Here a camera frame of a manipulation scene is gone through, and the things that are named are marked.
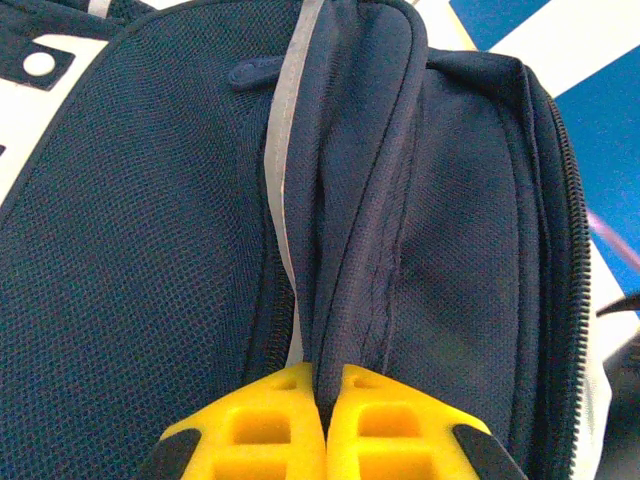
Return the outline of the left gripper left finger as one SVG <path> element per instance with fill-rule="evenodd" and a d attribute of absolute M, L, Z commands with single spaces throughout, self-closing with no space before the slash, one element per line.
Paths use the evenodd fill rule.
<path fill-rule="evenodd" d="M 171 425 L 144 461 L 146 479 L 324 479 L 326 446 L 299 363 Z"/>

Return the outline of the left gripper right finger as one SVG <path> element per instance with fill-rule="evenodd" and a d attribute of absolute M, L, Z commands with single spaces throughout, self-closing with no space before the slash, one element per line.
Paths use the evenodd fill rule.
<path fill-rule="evenodd" d="M 523 479 L 478 418 L 346 365 L 327 436 L 329 479 Z"/>

